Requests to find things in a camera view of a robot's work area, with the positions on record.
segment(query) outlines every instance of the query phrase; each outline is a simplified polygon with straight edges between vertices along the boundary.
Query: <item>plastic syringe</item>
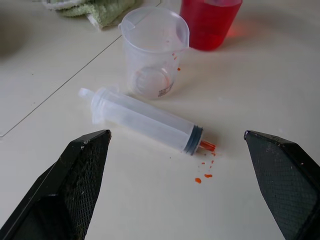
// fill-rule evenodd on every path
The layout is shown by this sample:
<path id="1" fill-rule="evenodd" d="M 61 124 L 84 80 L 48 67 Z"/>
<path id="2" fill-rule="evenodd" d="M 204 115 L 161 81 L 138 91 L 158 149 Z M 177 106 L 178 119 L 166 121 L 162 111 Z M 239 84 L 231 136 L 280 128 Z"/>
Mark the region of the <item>plastic syringe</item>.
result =
<path id="1" fill-rule="evenodd" d="M 202 127 L 115 89 L 101 88 L 94 93 L 81 88 L 79 96 L 91 101 L 94 124 L 108 120 L 189 155 L 193 155 L 198 147 L 211 152 L 215 150 L 215 145 L 202 141 Z"/>

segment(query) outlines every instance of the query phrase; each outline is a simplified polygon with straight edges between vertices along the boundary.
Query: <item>tile grout line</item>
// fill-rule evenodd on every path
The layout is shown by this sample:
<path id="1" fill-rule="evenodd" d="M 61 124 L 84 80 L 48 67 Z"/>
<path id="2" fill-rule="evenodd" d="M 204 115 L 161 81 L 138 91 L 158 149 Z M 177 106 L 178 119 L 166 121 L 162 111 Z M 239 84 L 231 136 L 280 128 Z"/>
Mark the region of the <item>tile grout line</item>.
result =
<path id="1" fill-rule="evenodd" d="M 115 43 L 122 35 L 117 37 L 113 42 L 111 42 L 105 49 L 103 49 L 98 55 L 96 55 L 93 59 L 91 59 L 86 65 L 84 65 L 80 70 L 78 70 L 73 76 L 71 76 L 67 81 L 65 81 L 60 87 L 58 87 L 53 93 L 51 93 L 43 102 L 41 102 L 36 108 L 34 108 L 31 112 L 29 112 L 24 118 L 22 118 L 16 125 L 14 125 L 9 131 L 7 131 L 4 135 L 0 136 L 4 138 L 8 133 L 10 133 L 16 126 L 18 126 L 23 120 L 29 117 L 36 109 L 38 109 L 45 101 L 51 98 L 57 91 L 59 91 L 64 85 L 66 85 L 71 79 L 73 79 L 78 73 L 80 73 L 86 66 L 88 66 L 93 60 L 95 60 L 100 54 L 102 54 L 107 48 L 109 48 L 113 43 Z"/>

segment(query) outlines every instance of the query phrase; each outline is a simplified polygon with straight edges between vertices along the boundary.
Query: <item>red drink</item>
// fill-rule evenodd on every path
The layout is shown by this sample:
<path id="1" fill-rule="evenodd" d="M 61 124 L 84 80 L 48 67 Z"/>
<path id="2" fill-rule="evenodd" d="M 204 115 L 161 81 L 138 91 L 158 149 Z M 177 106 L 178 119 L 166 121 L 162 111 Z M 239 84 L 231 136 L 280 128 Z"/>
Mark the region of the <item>red drink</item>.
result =
<path id="1" fill-rule="evenodd" d="M 211 51 L 219 47 L 242 0 L 182 0 L 180 15 L 190 30 L 190 47 Z"/>

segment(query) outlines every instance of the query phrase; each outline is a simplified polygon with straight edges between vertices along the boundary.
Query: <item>red container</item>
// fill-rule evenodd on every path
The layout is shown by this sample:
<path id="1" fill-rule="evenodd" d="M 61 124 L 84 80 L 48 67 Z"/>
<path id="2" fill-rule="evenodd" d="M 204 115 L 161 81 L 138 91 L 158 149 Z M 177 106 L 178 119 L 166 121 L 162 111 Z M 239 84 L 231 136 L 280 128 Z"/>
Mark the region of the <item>red container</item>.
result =
<path id="1" fill-rule="evenodd" d="M 190 29 L 190 47 L 212 51 L 219 47 L 243 0 L 182 0 L 180 15 Z"/>

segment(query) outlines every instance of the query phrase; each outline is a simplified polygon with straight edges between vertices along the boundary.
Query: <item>white floor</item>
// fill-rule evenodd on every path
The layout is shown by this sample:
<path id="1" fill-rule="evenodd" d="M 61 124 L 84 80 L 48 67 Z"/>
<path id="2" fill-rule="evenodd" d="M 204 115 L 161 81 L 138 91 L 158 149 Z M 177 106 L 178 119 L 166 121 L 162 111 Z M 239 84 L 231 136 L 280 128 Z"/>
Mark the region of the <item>white floor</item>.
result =
<path id="1" fill-rule="evenodd" d="M 219 50 L 186 51 L 169 96 L 143 100 L 203 126 L 222 153 L 213 157 L 187 156 L 109 122 L 92 124 L 80 88 L 117 84 L 127 91 L 117 27 L 98 32 L 86 19 L 59 18 L 37 2 L 3 0 L 0 12 L 18 40 L 0 58 L 0 226 L 70 141 L 110 129 L 86 240 L 283 240 L 243 135 L 291 140 L 320 164 L 320 4 L 254 2 L 243 4 Z M 211 160 L 213 177 L 205 179 Z"/>

